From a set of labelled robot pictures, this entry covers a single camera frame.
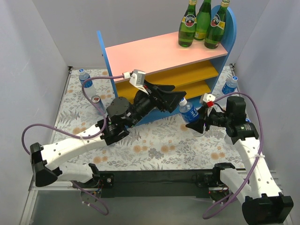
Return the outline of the green Perrier bottle yellow label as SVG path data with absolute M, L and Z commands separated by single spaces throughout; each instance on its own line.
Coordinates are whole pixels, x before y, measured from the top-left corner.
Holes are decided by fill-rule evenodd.
M 188 8 L 181 20 L 178 43 L 182 47 L 190 47 L 196 32 L 196 7 L 197 0 L 190 0 Z

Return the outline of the green Perrier bottle red label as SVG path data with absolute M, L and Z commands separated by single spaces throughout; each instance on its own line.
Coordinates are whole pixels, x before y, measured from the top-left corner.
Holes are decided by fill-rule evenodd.
M 210 26 L 207 29 L 204 45 L 209 49 L 215 49 L 219 46 L 224 32 L 226 23 L 227 8 L 229 0 L 222 0 L 218 12 L 214 15 Z

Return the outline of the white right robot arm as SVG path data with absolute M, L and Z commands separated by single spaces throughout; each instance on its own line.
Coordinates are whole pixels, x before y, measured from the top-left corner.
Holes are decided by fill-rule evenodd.
M 230 196 L 241 203 L 247 224 L 283 223 L 293 208 L 293 200 L 282 193 L 270 173 L 262 154 L 263 133 L 258 132 L 253 123 L 246 121 L 244 98 L 228 97 L 225 112 L 214 109 L 216 100 L 212 94 L 204 94 L 200 103 L 199 119 L 187 124 L 187 128 L 198 133 L 208 131 L 211 126 L 225 128 L 247 171 L 247 176 L 243 178 L 231 163 L 216 164 L 212 174 L 213 183 L 229 188 Z

